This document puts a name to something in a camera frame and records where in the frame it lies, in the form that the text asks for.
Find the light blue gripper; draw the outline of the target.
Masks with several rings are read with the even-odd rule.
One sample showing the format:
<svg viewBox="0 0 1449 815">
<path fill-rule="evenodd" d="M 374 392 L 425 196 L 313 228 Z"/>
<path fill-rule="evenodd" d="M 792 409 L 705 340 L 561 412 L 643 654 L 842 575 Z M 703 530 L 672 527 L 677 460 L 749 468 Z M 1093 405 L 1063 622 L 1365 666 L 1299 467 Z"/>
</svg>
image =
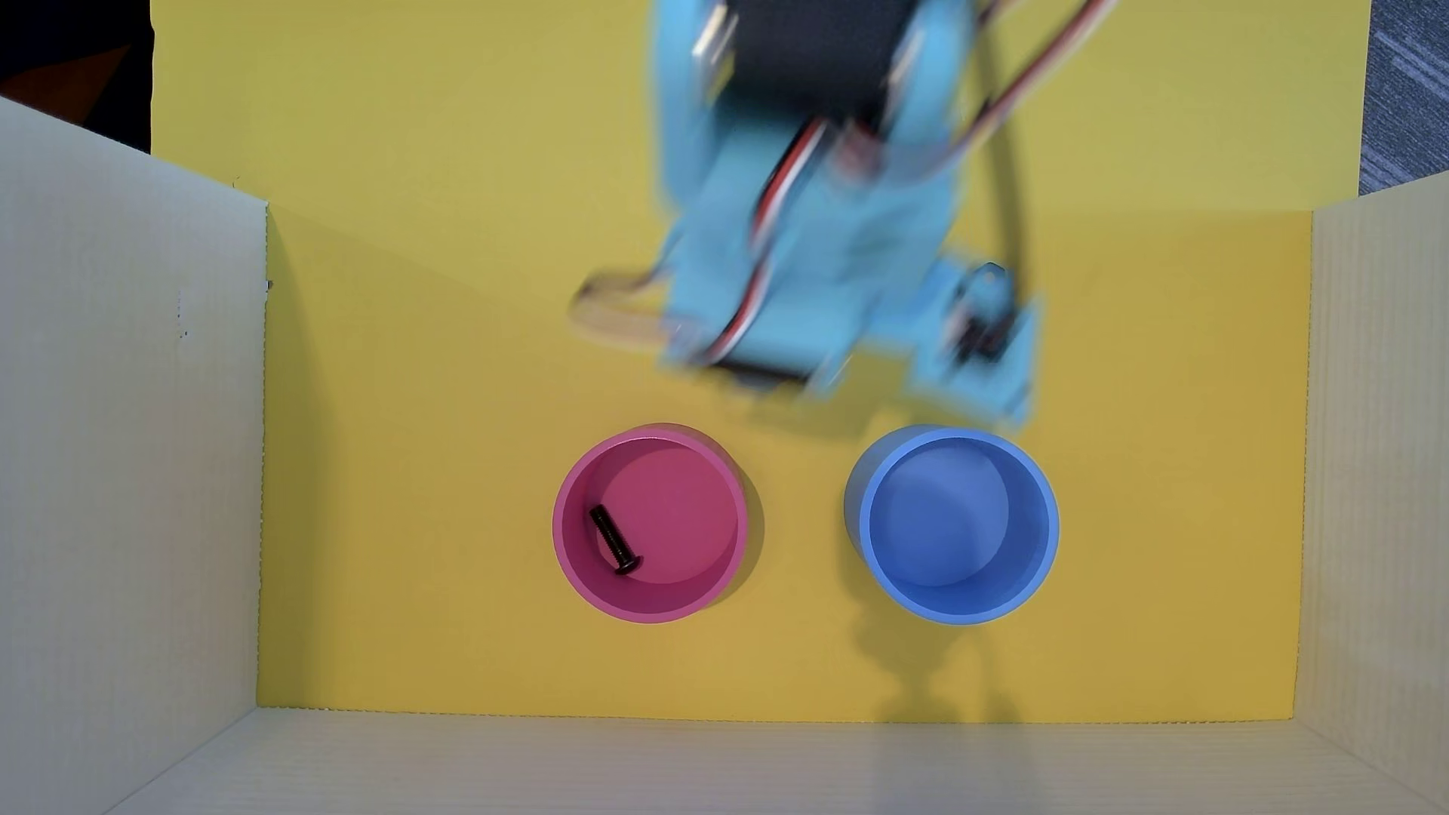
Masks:
<svg viewBox="0 0 1449 815">
<path fill-rule="evenodd" d="M 735 316 L 753 267 L 748 219 L 771 165 L 714 158 L 677 191 L 664 363 L 704 368 L 703 349 Z M 752 390 L 827 390 L 871 320 L 904 309 L 926 283 L 956 219 L 959 175 L 862 184 L 811 164 L 774 235 L 764 305 L 714 368 Z"/>
</svg>

